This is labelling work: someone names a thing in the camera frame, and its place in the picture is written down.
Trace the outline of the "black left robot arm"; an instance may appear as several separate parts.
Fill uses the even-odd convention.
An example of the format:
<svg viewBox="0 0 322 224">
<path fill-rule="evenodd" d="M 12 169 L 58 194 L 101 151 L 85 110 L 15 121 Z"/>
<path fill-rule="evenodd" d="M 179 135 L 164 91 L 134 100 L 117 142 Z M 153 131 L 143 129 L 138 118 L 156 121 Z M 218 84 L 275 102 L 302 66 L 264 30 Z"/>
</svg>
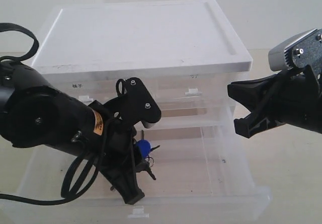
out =
<svg viewBox="0 0 322 224">
<path fill-rule="evenodd" d="M 75 156 L 62 182 L 59 200 L 37 200 L 9 194 L 1 199 L 50 206 L 82 196 L 91 169 L 93 183 L 102 174 L 126 204 L 144 197 L 136 174 L 147 168 L 135 139 L 135 124 L 149 125 L 144 105 L 151 96 L 138 78 L 118 80 L 117 97 L 86 105 L 53 87 L 40 73 L 19 62 L 1 63 L 1 136 L 15 148 L 45 145 Z"/>
</svg>

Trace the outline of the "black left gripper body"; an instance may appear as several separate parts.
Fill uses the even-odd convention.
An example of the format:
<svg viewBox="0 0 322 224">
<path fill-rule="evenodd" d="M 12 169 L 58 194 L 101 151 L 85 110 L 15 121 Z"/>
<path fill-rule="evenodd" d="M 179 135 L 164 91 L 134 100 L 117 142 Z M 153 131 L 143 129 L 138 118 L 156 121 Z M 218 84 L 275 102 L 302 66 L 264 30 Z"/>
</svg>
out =
<svg viewBox="0 0 322 224">
<path fill-rule="evenodd" d="M 117 166 L 131 159 L 132 145 L 135 144 L 134 137 L 137 131 L 134 126 L 125 125 L 119 115 L 121 100 L 114 98 L 102 104 L 95 100 L 89 107 L 95 113 L 99 113 L 103 119 L 103 140 L 105 144 L 104 156 L 100 166 Z"/>
</svg>

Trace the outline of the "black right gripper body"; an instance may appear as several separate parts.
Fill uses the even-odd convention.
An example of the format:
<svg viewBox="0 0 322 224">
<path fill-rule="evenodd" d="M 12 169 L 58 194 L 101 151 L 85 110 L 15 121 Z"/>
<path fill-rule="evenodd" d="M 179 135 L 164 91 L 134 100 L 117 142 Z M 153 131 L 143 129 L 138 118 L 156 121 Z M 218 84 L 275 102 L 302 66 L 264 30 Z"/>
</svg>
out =
<svg viewBox="0 0 322 224">
<path fill-rule="evenodd" d="M 321 133 L 321 30 L 296 45 L 304 48 L 274 100 L 279 121 Z"/>
</svg>

